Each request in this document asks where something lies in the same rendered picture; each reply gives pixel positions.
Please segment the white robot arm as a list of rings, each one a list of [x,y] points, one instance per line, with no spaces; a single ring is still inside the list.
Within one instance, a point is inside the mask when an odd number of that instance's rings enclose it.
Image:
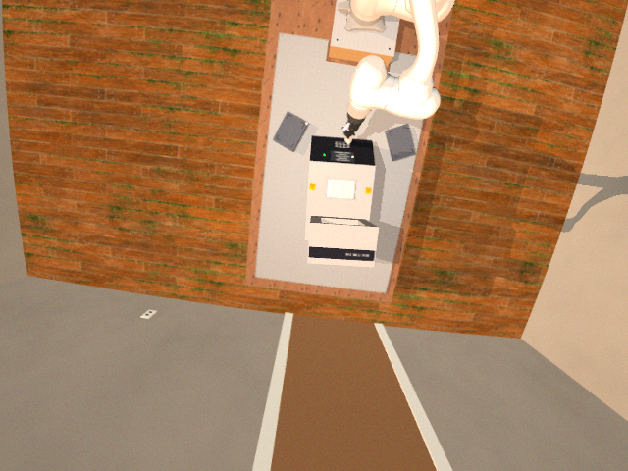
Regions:
[[[399,77],[388,73],[379,56],[361,59],[349,86],[347,111],[351,117],[363,119],[372,108],[409,119],[426,119],[437,111],[441,96],[433,87],[432,74],[439,52],[438,22],[448,15],[454,1],[348,0],[338,3],[338,12],[347,14],[346,31],[382,33],[385,15],[393,15],[413,22],[418,40],[414,64]]]

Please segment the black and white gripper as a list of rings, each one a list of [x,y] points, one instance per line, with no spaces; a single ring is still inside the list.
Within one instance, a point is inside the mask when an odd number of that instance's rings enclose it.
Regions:
[[[343,134],[345,136],[345,141],[350,144],[352,141],[352,138],[355,136],[355,132],[358,131],[359,127],[361,126],[362,122],[364,122],[364,119],[355,119],[353,117],[351,117],[348,112],[347,112],[347,122],[346,122],[346,126],[342,127],[341,129],[343,130]]]

